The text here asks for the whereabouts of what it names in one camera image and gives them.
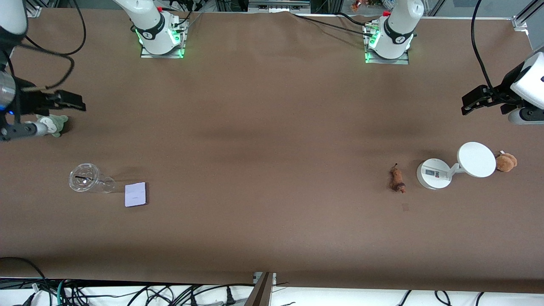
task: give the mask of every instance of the clear plastic cup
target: clear plastic cup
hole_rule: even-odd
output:
[[[100,173],[98,167],[90,163],[80,164],[72,170],[68,184],[77,192],[97,193],[110,193],[116,186],[112,178]]]

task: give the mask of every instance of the small brown toy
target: small brown toy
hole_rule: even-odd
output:
[[[406,185],[403,183],[403,173],[397,169],[397,164],[391,168],[391,189],[393,189],[396,192],[406,192]]]
[[[500,155],[497,156],[497,170],[501,172],[508,172],[517,166],[517,159],[512,155],[500,152]]]

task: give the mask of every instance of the white round disc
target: white round disc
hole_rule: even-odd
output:
[[[424,161],[417,168],[417,179],[423,187],[437,190],[447,187],[452,179],[448,178],[449,166],[444,161],[431,158]]]
[[[462,145],[457,151],[457,161],[466,173],[475,178],[490,176],[497,166],[493,152],[477,142]]]

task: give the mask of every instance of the brown table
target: brown table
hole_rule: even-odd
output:
[[[461,96],[484,82],[469,20],[421,20],[402,66],[365,64],[360,37],[289,13],[205,14],[186,58],[140,59],[123,11],[83,14],[87,43],[63,89],[88,111],[56,112],[71,117],[61,138],[1,145],[2,256],[57,278],[228,283],[274,271],[293,286],[544,292],[543,129],[498,107],[461,115]],[[80,42],[74,10],[29,23],[45,47]],[[478,21],[477,40],[494,84],[530,53],[508,20]],[[14,66],[36,84],[67,67],[26,50]],[[418,183],[423,160],[453,164],[469,141],[519,166],[440,191]],[[72,191],[82,162],[147,182],[149,204]],[[387,188],[395,163],[406,194]]]

